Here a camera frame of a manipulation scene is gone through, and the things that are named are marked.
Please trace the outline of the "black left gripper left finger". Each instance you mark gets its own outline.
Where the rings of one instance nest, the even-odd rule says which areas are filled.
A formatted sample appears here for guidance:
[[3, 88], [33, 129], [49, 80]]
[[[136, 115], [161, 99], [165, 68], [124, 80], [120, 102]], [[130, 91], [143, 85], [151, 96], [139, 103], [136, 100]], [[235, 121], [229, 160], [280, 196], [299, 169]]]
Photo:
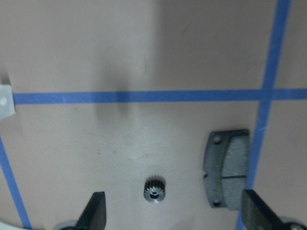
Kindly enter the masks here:
[[105, 192], [94, 192], [79, 217], [77, 230], [104, 230], [106, 227], [106, 196]]

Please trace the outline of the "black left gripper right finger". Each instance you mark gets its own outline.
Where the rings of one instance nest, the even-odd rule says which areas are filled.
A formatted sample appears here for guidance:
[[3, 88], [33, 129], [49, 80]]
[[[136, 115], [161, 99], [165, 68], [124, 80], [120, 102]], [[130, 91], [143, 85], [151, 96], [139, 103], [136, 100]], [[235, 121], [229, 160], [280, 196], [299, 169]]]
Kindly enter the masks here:
[[288, 225], [272, 211], [254, 190], [243, 190], [242, 222], [247, 230], [287, 230]]

